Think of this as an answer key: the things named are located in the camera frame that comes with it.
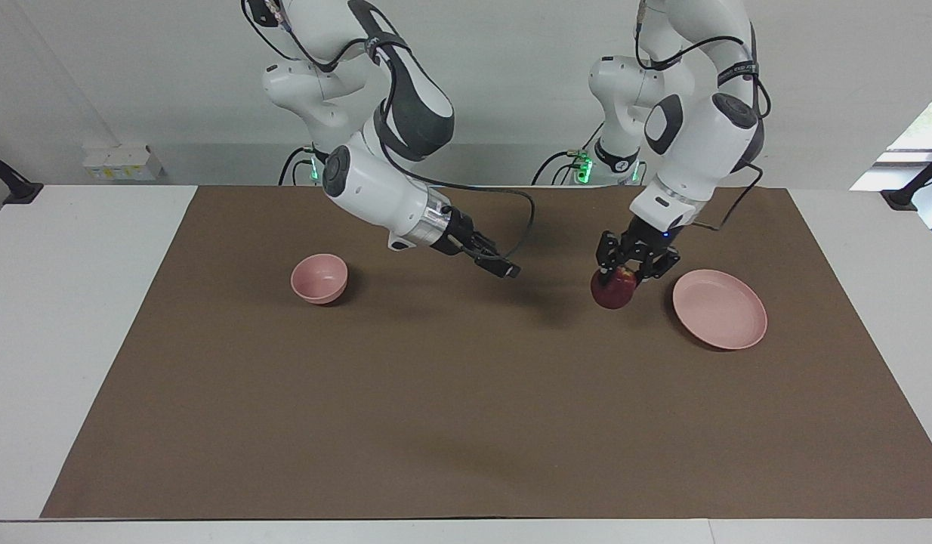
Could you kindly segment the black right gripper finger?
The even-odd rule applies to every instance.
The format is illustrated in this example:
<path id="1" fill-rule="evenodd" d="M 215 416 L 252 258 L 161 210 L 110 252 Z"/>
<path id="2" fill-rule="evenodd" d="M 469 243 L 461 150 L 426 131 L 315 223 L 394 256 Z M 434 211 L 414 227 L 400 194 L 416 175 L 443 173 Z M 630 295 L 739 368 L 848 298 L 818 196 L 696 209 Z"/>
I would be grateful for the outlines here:
<path id="1" fill-rule="evenodd" d="M 510 259 L 500 255 L 490 248 L 468 248 L 463 247 L 463 252 L 469 255 L 477 266 L 490 272 L 499 278 L 515 278 L 517 276 L 517 266 Z"/>
<path id="2" fill-rule="evenodd" d="M 502 255 L 496 244 L 480 232 L 474 233 L 474 262 L 495 276 L 519 276 L 521 268 Z"/>

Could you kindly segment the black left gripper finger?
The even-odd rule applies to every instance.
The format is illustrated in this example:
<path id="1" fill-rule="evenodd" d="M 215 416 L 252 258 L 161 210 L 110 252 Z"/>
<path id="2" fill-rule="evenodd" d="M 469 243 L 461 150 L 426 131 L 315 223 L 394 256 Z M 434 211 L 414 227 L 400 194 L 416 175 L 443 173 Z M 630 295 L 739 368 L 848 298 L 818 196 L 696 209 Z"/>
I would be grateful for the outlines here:
<path id="1" fill-rule="evenodd" d="M 680 255 L 676 248 L 673 246 L 666 246 L 664 248 L 648 248 L 640 258 L 640 264 L 637 269 L 637 281 L 639 283 L 644 283 L 650 279 L 660 279 L 677 262 L 680 261 Z"/>
<path id="2" fill-rule="evenodd" d="M 602 288 L 610 281 L 616 269 L 622 266 L 620 255 L 621 237 L 610 230 L 602 232 L 596 250 L 598 285 Z"/>

